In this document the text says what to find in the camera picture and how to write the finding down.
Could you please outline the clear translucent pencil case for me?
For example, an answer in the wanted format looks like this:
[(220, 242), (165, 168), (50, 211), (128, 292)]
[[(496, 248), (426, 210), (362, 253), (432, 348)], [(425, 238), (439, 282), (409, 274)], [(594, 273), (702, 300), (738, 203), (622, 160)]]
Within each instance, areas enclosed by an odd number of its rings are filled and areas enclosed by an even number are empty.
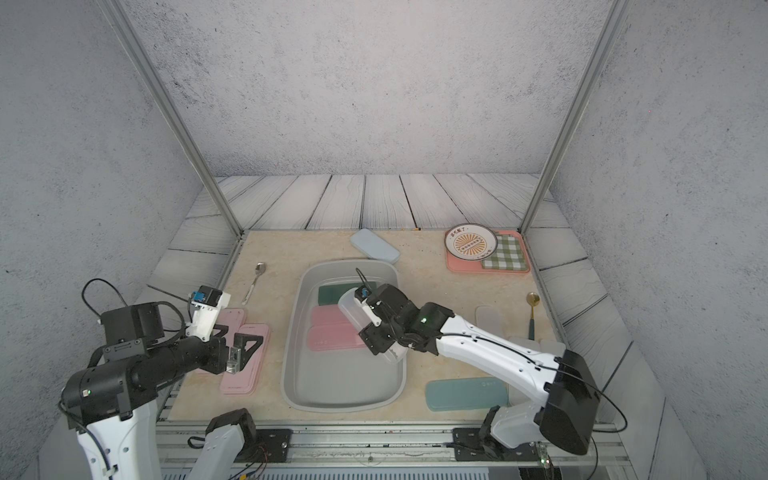
[(364, 341), (365, 345), (375, 356), (384, 358), (390, 364), (397, 364), (406, 358), (408, 350), (396, 341), (385, 351), (375, 353), (372, 343), (362, 337), (362, 331), (366, 327), (373, 325), (375, 331), (378, 331), (378, 327), (373, 322), (374, 315), (371, 308), (355, 298), (355, 289), (350, 289), (341, 296), (338, 301), (338, 307), (355, 327), (358, 337)]

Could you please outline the dark green pencil case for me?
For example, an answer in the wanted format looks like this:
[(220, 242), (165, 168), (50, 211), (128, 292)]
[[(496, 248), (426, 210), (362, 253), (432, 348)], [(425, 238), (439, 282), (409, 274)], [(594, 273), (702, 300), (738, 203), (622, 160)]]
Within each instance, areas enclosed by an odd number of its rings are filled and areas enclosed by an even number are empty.
[(362, 286), (362, 283), (341, 283), (320, 286), (317, 293), (317, 303), (319, 306), (337, 305), (340, 298), (346, 292)]

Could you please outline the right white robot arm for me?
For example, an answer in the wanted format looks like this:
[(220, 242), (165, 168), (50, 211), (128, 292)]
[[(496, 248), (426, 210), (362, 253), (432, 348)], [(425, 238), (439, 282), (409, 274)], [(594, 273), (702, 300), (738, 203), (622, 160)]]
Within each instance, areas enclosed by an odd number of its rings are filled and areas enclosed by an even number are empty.
[(583, 357), (571, 350), (540, 352), (488, 333), (436, 303), (416, 306), (391, 284), (362, 285), (338, 306), (375, 356), (399, 362), (408, 352), (444, 356), (471, 365), (524, 394), (526, 402), (493, 406), (467, 450), (499, 460), (523, 444), (547, 441), (587, 454), (601, 393)]

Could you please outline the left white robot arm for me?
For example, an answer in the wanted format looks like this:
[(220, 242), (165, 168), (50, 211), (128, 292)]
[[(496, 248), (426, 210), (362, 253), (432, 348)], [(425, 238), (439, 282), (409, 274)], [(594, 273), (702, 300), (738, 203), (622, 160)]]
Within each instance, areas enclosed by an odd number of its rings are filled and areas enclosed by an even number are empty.
[(156, 441), (161, 389), (194, 370), (238, 373), (264, 344), (261, 335), (237, 333), (227, 345), (176, 333), (152, 347), (143, 340), (106, 346), (103, 363), (74, 374), (58, 408), (77, 434), (94, 479), (159, 479)]

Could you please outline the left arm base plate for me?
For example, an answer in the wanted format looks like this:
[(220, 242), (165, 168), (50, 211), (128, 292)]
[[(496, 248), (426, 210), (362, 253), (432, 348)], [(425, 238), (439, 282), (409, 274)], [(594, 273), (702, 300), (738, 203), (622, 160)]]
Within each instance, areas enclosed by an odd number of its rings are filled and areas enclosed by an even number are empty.
[(244, 445), (236, 463), (286, 463), (291, 446), (291, 429), (256, 429), (244, 434)]

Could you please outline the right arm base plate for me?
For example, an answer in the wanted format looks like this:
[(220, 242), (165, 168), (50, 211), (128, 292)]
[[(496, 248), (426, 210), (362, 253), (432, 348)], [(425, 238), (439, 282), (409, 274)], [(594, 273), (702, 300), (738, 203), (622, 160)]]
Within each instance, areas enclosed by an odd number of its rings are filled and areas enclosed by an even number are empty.
[(454, 428), (452, 439), (445, 444), (458, 462), (538, 462), (536, 444), (525, 443), (516, 448), (505, 447), (479, 428)]

